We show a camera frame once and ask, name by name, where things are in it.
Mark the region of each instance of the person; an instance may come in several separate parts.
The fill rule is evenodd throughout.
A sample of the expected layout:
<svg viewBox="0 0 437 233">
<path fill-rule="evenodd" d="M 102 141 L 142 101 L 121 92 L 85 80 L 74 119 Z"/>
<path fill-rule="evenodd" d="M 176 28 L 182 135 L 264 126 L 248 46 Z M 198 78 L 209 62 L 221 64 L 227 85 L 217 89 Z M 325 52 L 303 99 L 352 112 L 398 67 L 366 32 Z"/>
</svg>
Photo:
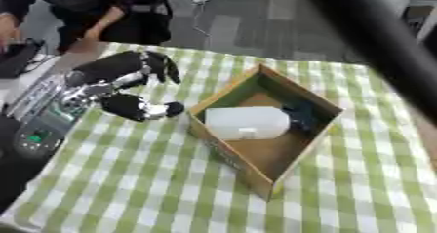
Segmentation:
<svg viewBox="0 0 437 233">
<path fill-rule="evenodd" d="M 0 46 L 20 37 L 19 26 L 36 0 L 0 0 Z M 170 18 L 132 11 L 137 0 L 44 0 L 64 26 L 58 29 L 62 54 L 79 42 L 87 48 L 99 40 L 159 45 L 170 39 Z M 144 4 L 162 0 L 144 0 Z"/>
</svg>

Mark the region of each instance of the dark pants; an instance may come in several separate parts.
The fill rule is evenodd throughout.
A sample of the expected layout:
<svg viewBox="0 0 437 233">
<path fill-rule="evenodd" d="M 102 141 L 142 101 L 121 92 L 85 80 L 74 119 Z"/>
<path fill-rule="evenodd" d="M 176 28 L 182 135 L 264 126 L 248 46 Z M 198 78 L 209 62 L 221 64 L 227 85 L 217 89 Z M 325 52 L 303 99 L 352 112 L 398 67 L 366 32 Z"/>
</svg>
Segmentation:
<svg viewBox="0 0 437 233">
<path fill-rule="evenodd" d="M 63 8 L 52 7 L 52 13 L 63 21 L 58 29 L 60 34 L 60 53 L 66 52 L 73 43 L 82 38 L 104 15 L 104 12 L 78 13 Z M 130 12 L 119 21 L 110 25 L 100 40 L 143 45 L 160 45 L 170 40 L 171 16 L 154 12 Z"/>
</svg>

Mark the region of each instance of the person's arm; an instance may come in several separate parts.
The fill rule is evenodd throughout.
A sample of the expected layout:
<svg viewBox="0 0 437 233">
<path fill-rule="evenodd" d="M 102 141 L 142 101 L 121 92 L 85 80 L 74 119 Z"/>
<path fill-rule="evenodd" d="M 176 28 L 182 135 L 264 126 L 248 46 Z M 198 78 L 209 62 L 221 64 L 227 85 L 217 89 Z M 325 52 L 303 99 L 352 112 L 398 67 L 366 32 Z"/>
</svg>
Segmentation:
<svg viewBox="0 0 437 233">
<path fill-rule="evenodd" d="M 87 31 L 85 38 L 99 40 L 105 29 L 130 12 L 132 3 L 133 0 L 112 0 L 112 7 L 91 29 Z"/>
<path fill-rule="evenodd" d="M 124 16 L 124 11 L 116 6 L 112 6 L 106 12 L 106 14 L 85 33 L 84 38 L 98 41 L 105 29 L 107 29 L 111 24 L 117 22 Z"/>
<path fill-rule="evenodd" d="M 19 26 L 25 15 L 29 12 L 30 5 L 36 0 L 0 0 L 0 14 L 9 14 L 14 17 L 16 26 Z"/>
</svg>

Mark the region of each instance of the black pole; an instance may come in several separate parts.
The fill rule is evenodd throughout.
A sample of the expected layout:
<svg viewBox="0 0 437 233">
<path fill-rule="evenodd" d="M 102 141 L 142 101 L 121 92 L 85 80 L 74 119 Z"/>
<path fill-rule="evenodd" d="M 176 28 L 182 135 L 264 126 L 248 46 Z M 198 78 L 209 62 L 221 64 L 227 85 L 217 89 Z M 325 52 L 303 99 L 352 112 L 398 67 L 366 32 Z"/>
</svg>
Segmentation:
<svg viewBox="0 0 437 233">
<path fill-rule="evenodd" d="M 382 0 L 312 0 L 339 35 L 437 125 L 437 62 Z"/>
</svg>

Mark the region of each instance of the green display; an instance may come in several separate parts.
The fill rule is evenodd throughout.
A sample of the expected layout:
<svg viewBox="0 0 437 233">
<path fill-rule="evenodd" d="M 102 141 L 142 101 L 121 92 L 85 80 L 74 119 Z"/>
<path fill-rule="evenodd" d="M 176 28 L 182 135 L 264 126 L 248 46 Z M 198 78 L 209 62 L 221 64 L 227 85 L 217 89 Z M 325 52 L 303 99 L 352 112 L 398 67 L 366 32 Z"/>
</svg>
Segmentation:
<svg viewBox="0 0 437 233">
<path fill-rule="evenodd" d="M 49 132 L 47 131 L 38 130 L 35 131 L 35 133 L 33 133 L 31 136 L 28 136 L 27 139 L 34 143 L 40 143 L 47 137 L 48 134 Z"/>
</svg>

